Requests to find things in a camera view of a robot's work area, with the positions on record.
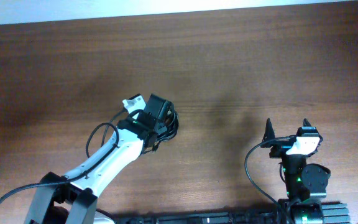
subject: wood grain surface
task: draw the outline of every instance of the wood grain surface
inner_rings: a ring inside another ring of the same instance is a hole
[[[267,118],[277,136],[308,118],[324,137],[308,162],[332,171],[325,201],[348,203],[358,222],[358,2],[0,26],[0,196],[85,160],[93,128],[136,93],[174,102],[180,129],[129,164],[99,208],[269,203],[247,180],[245,155]],[[268,149],[249,161],[277,199],[278,163]],[[7,199],[0,223],[22,223],[34,192]]]

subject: wooden table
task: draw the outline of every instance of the wooden table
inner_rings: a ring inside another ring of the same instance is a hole
[[[332,171],[325,201],[348,203],[358,222],[358,2],[0,26],[0,196],[85,160],[93,128],[136,93],[174,102],[180,130],[128,165],[99,208],[269,203],[248,181],[244,157],[267,118],[277,136],[308,118],[324,137],[308,162]],[[286,197],[278,163],[268,149],[249,161],[277,199]],[[33,194],[6,200],[0,223],[23,222]]]

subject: white wall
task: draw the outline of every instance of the white wall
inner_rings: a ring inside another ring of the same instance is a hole
[[[347,0],[0,0],[0,24]]]

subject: white panel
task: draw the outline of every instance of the white panel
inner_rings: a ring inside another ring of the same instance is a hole
[[[0,24],[335,1],[347,0],[0,0]]]

